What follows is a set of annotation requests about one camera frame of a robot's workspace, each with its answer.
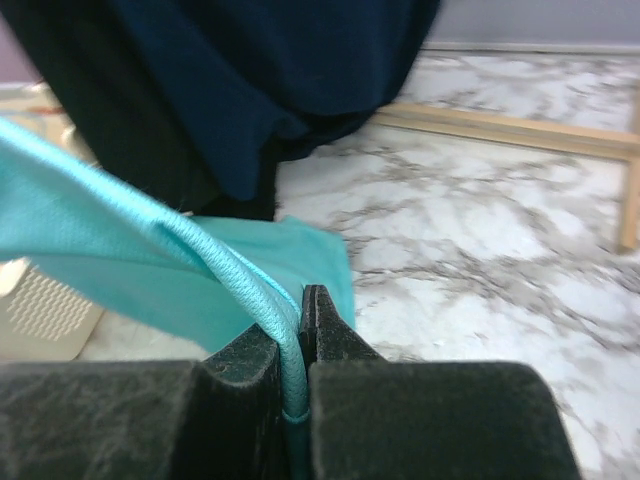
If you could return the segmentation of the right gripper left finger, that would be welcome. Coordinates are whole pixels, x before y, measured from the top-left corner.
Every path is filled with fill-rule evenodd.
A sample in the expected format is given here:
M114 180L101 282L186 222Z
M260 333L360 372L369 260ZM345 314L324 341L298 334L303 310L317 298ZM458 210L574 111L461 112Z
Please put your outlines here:
M253 327L197 360L5 364L5 479L285 479L279 351Z

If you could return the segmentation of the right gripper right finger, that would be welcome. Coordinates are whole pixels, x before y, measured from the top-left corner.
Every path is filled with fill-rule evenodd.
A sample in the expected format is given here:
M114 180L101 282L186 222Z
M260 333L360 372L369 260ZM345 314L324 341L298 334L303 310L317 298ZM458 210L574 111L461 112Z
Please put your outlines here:
M577 479L554 396L531 366L391 362L305 290L300 334L315 479Z

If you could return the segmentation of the teal t shirt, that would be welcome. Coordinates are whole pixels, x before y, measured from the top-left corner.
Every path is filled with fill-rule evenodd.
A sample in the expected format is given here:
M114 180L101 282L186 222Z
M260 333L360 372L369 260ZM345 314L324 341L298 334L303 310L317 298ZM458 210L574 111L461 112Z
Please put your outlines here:
M298 334L320 285L353 321L346 243L294 218L180 214L10 122L1 125L1 256L104 308L217 352L257 325L280 349L283 411L309 411Z

